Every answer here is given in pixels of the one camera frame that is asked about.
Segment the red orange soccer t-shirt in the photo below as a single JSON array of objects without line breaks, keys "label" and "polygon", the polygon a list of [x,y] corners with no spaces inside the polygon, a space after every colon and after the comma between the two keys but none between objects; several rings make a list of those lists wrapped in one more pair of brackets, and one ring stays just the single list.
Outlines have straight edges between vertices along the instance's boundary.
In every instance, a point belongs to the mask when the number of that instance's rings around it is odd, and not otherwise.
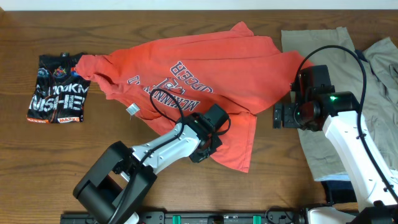
[{"label": "red orange soccer t-shirt", "polygon": [[281,52],[245,23],[231,30],[148,42],[109,55],[84,55],[77,73],[99,85],[107,99],[137,105],[137,116],[156,133],[169,132],[181,115],[220,105],[230,117],[212,158],[248,172],[257,114],[290,90],[310,62]]}]

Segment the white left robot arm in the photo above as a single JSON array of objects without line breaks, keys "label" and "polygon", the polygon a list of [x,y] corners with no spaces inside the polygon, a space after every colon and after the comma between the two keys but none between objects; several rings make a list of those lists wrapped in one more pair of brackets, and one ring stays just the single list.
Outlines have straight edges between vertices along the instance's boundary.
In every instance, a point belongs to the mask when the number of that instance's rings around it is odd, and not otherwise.
[{"label": "white left robot arm", "polygon": [[136,210],[160,171],[187,157],[199,163],[222,145],[224,112],[192,113],[167,134],[140,146],[118,141],[105,150],[73,190],[98,223],[137,223]]}]

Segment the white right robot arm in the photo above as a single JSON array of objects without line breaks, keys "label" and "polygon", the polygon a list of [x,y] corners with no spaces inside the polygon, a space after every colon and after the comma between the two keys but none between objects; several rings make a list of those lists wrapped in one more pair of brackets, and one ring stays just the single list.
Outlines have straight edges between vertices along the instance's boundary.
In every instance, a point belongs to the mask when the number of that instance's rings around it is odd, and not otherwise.
[{"label": "white right robot arm", "polygon": [[274,105],[275,129],[321,131],[348,173],[359,210],[379,203],[397,208],[397,179],[370,137],[351,92],[323,93],[308,102]]}]

